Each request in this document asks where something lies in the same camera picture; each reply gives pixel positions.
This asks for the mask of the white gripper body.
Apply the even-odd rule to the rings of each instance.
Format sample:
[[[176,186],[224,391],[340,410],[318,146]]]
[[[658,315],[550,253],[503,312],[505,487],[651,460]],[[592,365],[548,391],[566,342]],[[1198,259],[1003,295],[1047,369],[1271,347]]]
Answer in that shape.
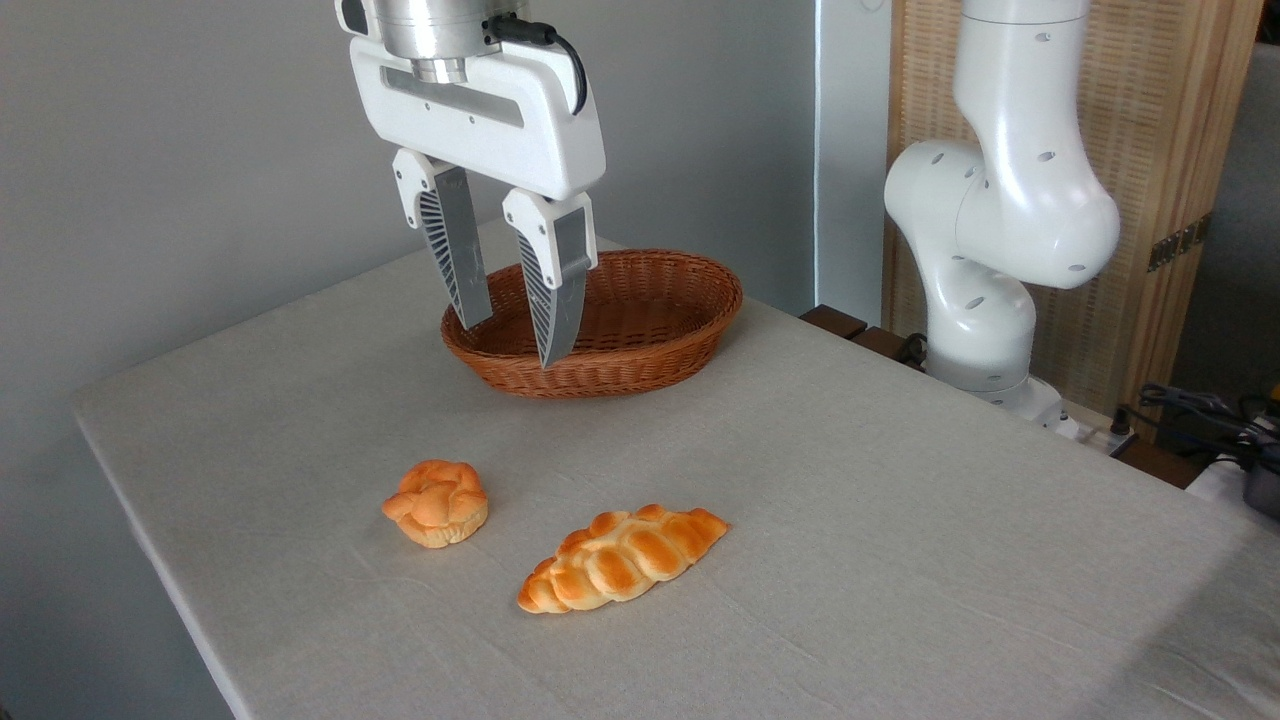
[[[605,173],[593,100],[579,114],[573,64],[558,47],[504,44],[474,56],[467,79],[417,79],[407,60],[364,37],[349,41],[358,94],[374,131],[397,146],[563,200]]]

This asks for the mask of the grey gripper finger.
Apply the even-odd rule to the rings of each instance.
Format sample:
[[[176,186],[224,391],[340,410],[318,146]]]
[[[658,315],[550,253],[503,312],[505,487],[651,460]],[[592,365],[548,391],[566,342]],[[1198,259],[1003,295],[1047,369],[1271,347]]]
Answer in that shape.
[[[502,206],[518,236],[538,355],[549,368],[573,348],[588,273],[599,263],[591,200],[580,193],[550,201],[513,188]]]
[[[399,149],[392,163],[407,224],[424,233],[463,328],[492,316],[483,251],[466,170]]]

